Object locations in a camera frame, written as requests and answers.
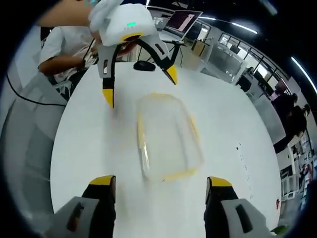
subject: laptop screen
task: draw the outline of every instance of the laptop screen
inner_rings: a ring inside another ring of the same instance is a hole
[[[164,31],[183,39],[201,14],[201,11],[175,11],[165,26]]]

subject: white round table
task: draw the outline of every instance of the white round table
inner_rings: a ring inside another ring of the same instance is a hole
[[[207,177],[227,179],[277,226],[281,180],[276,154],[257,110],[237,87],[178,68],[178,85],[161,69],[140,72],[116,64],[115,108],[102,94],[97,66],[78,84],[61,118],[52,164],[54,211],[81,196],[96,177],[116,175],[115,238],[205,237],[203,214]],[[149,183],[142,177],[137,145],[136,100],[172,94],[195,118],[205,163],[175,182]]]

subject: computer mouse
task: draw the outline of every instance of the computer mouse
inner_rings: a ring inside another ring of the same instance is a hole
[[[140,60],[133,65],[133,68],[138,71],[153,72],[155,70],[155,65],[150,62]]]

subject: transparent plastic container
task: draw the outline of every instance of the transparent plastic container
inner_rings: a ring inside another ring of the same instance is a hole
[[[154,181],[192,175],[204,162],[193,118],[181,100],[168,94],[142,97],[137,131],[145,177]]]

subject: green led light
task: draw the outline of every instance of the green led light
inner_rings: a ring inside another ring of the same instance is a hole
[[[127,26],[135,26],[137,23],[136,22],[130,22],[127,24]]]

